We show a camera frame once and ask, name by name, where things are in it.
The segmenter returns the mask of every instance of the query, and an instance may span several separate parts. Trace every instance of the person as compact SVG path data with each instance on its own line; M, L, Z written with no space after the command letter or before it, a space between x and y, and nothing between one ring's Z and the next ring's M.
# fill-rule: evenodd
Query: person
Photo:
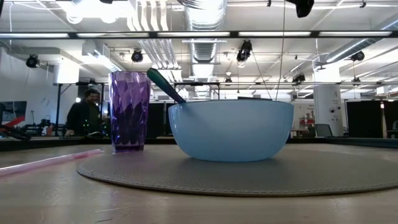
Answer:
M72 105L67 116L66 136L84 136L88 133L100 131L100 109L97 106L99 100L100 93L90 88L85 91L84 100Z

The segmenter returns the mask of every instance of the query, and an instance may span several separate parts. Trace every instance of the bowl rim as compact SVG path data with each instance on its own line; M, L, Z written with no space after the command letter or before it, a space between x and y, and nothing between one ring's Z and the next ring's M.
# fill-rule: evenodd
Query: bowl rim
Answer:
M178 105L186 105L186 104L192 104L192 103L194 103L194 104L200 104L200 103L210 103L210 102L220 102L220 101L250 101L250 102L253 102L253 101L255 101L255 102L267 102L267 103L282 103L282 104L286 104L286 105L292 105L293 106L293 104L291 104L291 103L288 103L288 102L282 102L282 101L274 101L274 100L267 100L267 99L264 99L264 100L250 100L250 99L235 99L235 100L204 100L204 101L196 101L196 102L185 102L185 103L176 103L175 105L173 105L173 106L178 106Z

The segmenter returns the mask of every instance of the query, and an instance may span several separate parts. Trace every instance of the plastic bowl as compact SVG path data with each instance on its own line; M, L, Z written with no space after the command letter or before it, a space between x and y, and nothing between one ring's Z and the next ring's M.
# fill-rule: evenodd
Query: plastic bowl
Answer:
M181 150L207 161L267 159L285 145L293 123L290 103L216 100L169 108L170 127Z

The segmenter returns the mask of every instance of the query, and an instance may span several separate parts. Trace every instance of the spoon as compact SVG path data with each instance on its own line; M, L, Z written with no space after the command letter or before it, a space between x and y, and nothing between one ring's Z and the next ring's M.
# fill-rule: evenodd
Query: spoon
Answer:
M147 71L148 78L154 82L161 90L163 90L169 97L173 98L177 103L186 103L186 101L174 90L169 82L154 68Z

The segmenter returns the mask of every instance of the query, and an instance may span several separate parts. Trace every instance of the purple plastic tumbler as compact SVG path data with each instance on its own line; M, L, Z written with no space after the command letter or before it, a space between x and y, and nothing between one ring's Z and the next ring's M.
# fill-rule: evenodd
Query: purple plastic tumbler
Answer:
M114 152L144 150L150 80L140 72L109 74L111 137Z

